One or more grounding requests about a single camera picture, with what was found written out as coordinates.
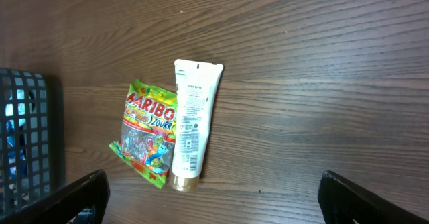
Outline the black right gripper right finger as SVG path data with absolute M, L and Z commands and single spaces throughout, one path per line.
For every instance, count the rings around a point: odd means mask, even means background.
M 318 202 L 324 221 L 330 224 L 428 224 L 427 220 L 330 170 L 322 174 Z

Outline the Haribo gummy candy bag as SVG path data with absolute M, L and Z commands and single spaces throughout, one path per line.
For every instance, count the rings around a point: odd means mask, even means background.
M 172 165 L 176 115 L 176 93 L 135 80 L 125 100 L 121 138 L 109 144 L 126 165 L 159 189 Z

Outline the white tube with gold cap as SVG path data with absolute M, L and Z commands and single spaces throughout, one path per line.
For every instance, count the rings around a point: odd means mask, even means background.
M 172 160 L 172 188 L 196 190 L 210 135 L 212 110 L 223 73 L 222 64 L 177 59 L 176 143 Z

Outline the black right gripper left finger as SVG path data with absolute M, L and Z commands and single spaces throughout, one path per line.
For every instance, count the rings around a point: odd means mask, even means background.
M 1 220 L 19 223 L 101 223 L 110 197 L 104 170 L 90 174 Z

